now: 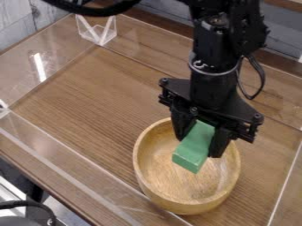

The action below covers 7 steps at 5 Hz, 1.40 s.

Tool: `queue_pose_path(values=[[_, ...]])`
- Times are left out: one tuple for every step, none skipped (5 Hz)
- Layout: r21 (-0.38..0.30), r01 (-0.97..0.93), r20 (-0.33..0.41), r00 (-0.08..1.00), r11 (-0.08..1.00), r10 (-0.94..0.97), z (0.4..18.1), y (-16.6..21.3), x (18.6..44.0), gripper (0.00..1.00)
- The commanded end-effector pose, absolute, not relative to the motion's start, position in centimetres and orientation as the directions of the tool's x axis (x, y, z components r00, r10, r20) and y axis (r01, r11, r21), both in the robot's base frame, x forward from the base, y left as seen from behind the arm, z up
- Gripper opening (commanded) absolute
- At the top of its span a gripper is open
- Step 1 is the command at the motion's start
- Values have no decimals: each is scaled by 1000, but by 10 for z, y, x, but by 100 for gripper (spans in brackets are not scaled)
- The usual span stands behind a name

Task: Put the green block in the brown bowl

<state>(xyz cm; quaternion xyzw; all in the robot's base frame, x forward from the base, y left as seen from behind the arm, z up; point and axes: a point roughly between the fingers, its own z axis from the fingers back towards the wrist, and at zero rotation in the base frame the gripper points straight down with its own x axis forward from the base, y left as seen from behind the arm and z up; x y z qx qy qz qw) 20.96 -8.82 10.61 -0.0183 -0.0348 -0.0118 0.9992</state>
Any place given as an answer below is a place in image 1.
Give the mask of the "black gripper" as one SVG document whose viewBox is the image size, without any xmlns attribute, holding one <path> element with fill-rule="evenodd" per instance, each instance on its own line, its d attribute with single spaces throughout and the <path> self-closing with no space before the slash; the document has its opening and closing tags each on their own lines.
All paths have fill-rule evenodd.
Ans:
<svg viewBox="0 0 302 226">
<path fill-rule="evenodd" d="M 190 79 L 162 78 L 159 102 L 171 112 L 177 139 L 183 140 L 197 120 L 215 127 L 209 156 L 221 158 L 230 141 L 253 143 L 265 116 L 239 96 L 237 74 L 191 74 Z"/>
</svg>

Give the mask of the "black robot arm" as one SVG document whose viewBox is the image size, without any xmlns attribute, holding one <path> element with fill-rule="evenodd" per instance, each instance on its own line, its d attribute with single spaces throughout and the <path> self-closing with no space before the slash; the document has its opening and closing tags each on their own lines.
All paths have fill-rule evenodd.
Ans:
<svg viewBox="0 0 302 226">
<path fill-rule="evenodd" d="M 223 155 L 231 140 L 255 140 L 263 115 L 247 104 L 257 98 L 242 86 L 242 62 L 253 65 L 259 79 L 266 73 L 253 53 L 266 46 L 269 28 L 259 0 L 175 0 L 186 5 L 194 24 L 189 79 L 161 79 L 159 102 L 171 111 L 178 139 L 202 121 L 214 127 L 209 156 Z"/>
</svg>

